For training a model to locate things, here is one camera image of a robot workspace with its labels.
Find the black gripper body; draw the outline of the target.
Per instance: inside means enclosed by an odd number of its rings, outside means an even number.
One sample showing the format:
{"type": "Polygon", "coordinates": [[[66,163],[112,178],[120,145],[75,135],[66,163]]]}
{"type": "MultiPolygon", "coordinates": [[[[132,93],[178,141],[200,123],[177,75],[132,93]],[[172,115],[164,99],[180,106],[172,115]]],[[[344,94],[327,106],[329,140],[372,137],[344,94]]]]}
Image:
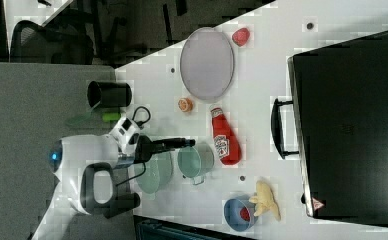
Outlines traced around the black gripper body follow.
{"type": "Polygon", "coordinates": [[[148,162],[154,154],[161,151],[163,144],[159,141],[152,141],[146,135],[140,135],[135,149],[134,162],[148,162]]]}

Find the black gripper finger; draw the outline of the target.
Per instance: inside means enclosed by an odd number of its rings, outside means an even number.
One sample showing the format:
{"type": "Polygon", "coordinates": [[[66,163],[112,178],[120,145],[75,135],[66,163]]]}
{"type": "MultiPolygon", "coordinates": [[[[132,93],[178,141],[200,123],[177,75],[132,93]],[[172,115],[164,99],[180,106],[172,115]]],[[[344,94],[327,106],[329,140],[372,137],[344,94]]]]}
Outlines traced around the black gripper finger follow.
{"type": "Polygon", "coordinates": [[[195,139],[187,139],[187,138],[168,138],[163,140],[163,144],[167,148],[185,148],[185,147],[192,147],[196,144],[195,139]]]}

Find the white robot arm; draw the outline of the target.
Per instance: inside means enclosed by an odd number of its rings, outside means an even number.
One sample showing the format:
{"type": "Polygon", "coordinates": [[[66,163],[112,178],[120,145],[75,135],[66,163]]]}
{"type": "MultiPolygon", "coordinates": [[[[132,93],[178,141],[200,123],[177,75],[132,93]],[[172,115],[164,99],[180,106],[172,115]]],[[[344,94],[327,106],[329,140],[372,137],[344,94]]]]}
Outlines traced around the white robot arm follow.
{"type": "Polygon", "coordinates": [[[58,184],[48,209],[28,240],[61,240],[77,214],[112,218],[137,208],[140,196],[120,194],[114,171],[146,163],[155,154],[195,144],[195,140],[181,137],[152,141],[141,133],[138,122],[127,117],[120,118],[107,134],[61,138],[49,154],[58,184]]]}

